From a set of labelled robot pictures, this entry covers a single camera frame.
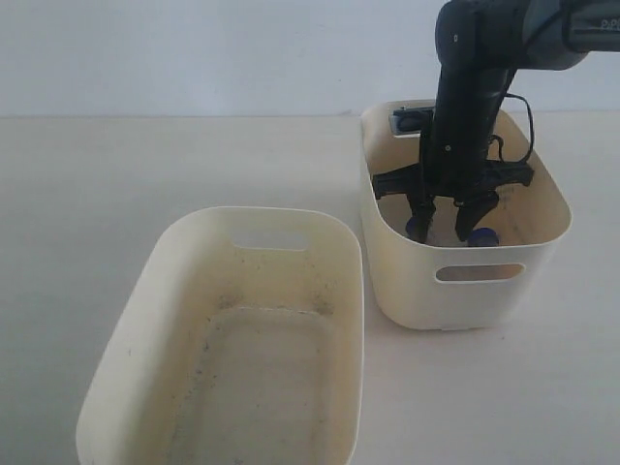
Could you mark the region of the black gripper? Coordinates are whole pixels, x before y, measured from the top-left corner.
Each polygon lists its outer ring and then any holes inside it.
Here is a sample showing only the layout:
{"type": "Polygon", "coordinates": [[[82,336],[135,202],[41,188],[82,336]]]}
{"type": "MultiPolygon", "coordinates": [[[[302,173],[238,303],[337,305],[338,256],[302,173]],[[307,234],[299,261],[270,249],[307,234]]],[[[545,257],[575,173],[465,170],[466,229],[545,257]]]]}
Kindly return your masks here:
{"type": "Polygon", "coordinates": [[[479,140],[467,136],[461,145],[433,140],[430,127],[417,134],[419,160],[402,168],[382,170],[371,176],[376,199],[405,195],[412,216],[409,238],[426,242],[436,211],[435,197],[451,198],[458,212],[455,232],[465,241],[476,225],[499,203],[497,188],[507,184],[528,186],[534,176],[529,166],[532,154],[509,161],[504,157],[504,139],[492,132],[479,140]]]}

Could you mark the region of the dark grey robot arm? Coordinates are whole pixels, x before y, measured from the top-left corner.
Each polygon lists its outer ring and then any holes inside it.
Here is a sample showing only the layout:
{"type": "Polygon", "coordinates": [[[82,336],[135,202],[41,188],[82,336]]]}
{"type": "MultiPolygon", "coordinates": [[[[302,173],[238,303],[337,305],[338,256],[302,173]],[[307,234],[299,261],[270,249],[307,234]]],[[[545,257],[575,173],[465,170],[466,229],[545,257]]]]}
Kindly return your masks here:
{"type": "Polygon", "coordinates": [[[480,221],[500,201],[504,185],[528,186],[531,150],[516,161],[488,157],[500,107],[512,96],[520,70],[565,71],[591,52],[619,49],[616,1],[448,1],[438,13],[435,49],[440,62],[433,105],[401,107],[389,117],[397,136],[419,136],[418,161],[372,176],[376,199],[403,195],[411,210],[405,231],[424,243],[447,198],[457,209],[462,242],[492,244],[480,221]]]}

